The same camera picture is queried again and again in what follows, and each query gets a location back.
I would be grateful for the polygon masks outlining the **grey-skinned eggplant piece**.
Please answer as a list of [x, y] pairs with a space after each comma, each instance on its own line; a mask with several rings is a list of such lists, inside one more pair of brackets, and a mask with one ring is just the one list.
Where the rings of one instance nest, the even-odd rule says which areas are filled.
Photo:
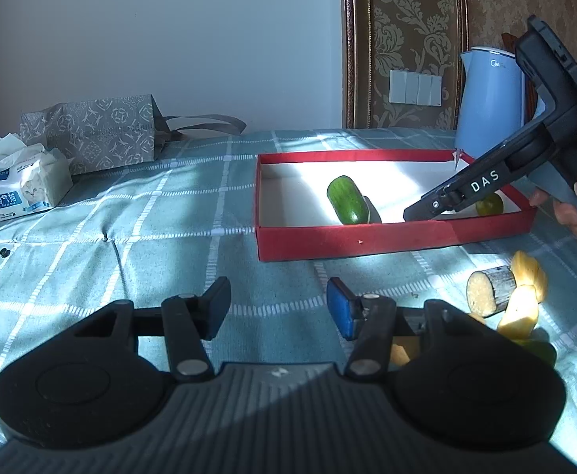
[[507, 265], [473, 272], [466, 282], [466, 302], [477, 316], [487, 318], [503, 311], [517, 284]]

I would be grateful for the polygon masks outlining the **white wall switch panel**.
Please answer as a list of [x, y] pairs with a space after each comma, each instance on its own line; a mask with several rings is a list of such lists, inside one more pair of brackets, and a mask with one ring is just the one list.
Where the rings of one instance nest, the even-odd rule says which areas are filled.
[[442, 105], [442, 77], [391, 70], [388, 101], [393, 104], [439, 107]]

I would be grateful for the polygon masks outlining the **white tissue pack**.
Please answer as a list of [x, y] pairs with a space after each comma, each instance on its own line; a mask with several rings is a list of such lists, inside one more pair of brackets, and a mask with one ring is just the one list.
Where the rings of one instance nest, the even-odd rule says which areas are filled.
[[69, 161], [58, 149], [0, 137], [0, 222], [52, 210], [72, 185]]

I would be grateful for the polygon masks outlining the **teal checked bed cover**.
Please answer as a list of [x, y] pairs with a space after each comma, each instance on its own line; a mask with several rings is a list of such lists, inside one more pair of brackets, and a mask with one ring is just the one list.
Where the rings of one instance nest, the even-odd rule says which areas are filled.
[[[538, 328], [558, 352], [567, 403], [553, 442], [577, 462], [577, 240], [541, 208], [519, 237], [354, 259], [262, 262], [253, 182], [262, 153], [448, 150], [448, 130], [271, 131], [169, 143], [151, 164], [78, 178], [57, 208], [0, 222], [0, 372], [117, 299], [138, 307], [231, 281], [230, 314], [208, 345], [224, 361], [343, 363], [350, 352], [324, 303], [338, 276], [402, 305], [437, 297], [465, 306], [465, 283], [515, 252], [536, 258], [549, 289]], [[4, 435], [0, 431], [0, 447]]]

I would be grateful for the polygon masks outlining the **red shallow cardboard box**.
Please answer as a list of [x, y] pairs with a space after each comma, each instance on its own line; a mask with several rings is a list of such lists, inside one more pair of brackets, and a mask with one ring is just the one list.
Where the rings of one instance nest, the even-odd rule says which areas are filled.
[[[262, 261], [314, 260], [411, 252], [502, 239], [531, 230], [536, 211], [514, 187], [501, 190], [504, 212], [468, 208], [406, 223], [403, 210], [459, 171], [448, 150], [337, 150], [261, 154], [256, 159], [254, 230]], [[347, 175], [375, 213], [345, 226], [326, 196]]]

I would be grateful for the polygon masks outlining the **short green cucumber piece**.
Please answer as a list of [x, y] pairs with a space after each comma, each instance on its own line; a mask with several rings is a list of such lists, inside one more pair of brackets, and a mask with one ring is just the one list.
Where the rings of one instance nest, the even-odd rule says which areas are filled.
[[368, 204], [355, 182], [347, 175], [333, 179], [327, 187], [326, 195], [342, 225], [370, 222]]

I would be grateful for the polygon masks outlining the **grey patterned paper bag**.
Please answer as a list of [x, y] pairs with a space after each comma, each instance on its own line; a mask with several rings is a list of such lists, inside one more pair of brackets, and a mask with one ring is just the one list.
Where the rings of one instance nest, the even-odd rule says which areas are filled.
[[239, 135], [247, 127], [224, 115], [185, 116], [186, 125], [171, 127], [174, 119], [161, 113], [150, 94], [97, 98], [24, 113], [17, 134], [28, 146], [41, 142], [59, 150], [72, 175], [83, 175], [152, 162], [168, 142], [183, 139], [186, 132]]

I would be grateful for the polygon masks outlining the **light blue electric kettle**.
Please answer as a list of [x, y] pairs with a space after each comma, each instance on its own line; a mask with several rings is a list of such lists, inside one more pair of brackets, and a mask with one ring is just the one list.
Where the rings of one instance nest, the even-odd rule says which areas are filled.
[[460, 55], [464, 87], [456, 151], [478, 158], [524, 125], [525, 75], [508, 51], [475, 46]]

